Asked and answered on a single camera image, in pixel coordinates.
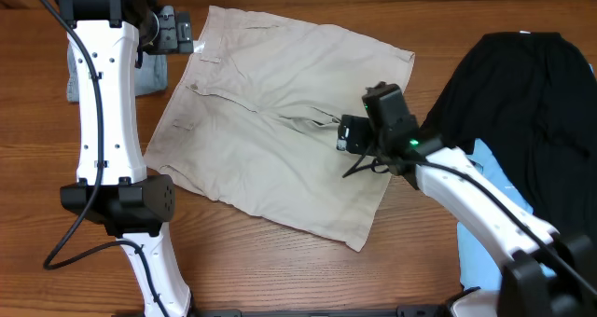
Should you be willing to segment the beige shorts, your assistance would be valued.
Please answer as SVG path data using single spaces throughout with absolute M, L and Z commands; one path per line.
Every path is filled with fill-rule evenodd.
M 337 25 L 210 7 L 146 148 L 182 188 L 250 214 L 364 247 L 389 176 L 349 175 L 344 115 L 382 81 L 405 88 L 412 51 Z

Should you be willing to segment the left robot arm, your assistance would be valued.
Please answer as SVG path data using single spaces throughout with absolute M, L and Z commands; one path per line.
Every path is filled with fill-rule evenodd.
M 78 221 L 104 226 L 127 255 L 145 316 L 193 316 L 169 223 L 175 188 L 146 170 L 137 130 L 134 73 L 144 55 L 193 50 L 190 16 L 159 0 L 55 0 L 76 62 L 81 148 L 76 182 L 60 190 Z

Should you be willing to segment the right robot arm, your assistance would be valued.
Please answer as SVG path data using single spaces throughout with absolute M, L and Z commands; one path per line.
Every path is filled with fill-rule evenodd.
M 484 178 L 456 146 L 422 132 L 397 84 L 362 98 L 365 117 L 344 115 L 337 148 L 372 157 L 348 171 L 389 172 L 436 200 L 464 224 L 500 268 L 497 291 L 474 287 L 442 305 L 408 306 L 399 316 L 568 317 L 596 313 L 596 251 L 583 235 L 565 238 Z

